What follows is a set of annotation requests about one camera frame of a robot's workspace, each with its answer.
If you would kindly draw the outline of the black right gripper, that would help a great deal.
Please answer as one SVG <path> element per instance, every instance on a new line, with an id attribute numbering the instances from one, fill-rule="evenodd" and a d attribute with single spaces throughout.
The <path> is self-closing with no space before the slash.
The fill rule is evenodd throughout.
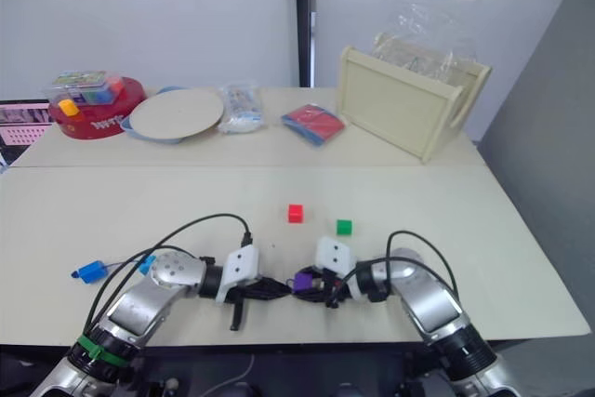
<path id="1" fill-rule="evenodd" d="M 330 270 L 320 270 L 315 266 L 300 269 L 298 273 L 309 274 L 312 277 L 321 277 L 321 288 L 318 291 L 294 291 L 292 296 L 312 304 L 321 304 L 329 309 L 337 309 L 344 301 L 351 299 L 352 295 L 341 279 Z"/>

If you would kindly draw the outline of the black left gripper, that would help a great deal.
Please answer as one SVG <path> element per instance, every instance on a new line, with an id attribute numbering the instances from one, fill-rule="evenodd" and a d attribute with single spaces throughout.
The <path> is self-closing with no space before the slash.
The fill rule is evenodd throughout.
<path id="1" fill-rule="evenodd" d="M 245 314 L 247 299 L 275 300 L 291 294 L 291 287 L 271 277 L 261 277 L 248 285 L 237 285 L 227 293 L 227 303 L 232 305 L 231 331 L 239 331 Z"/>

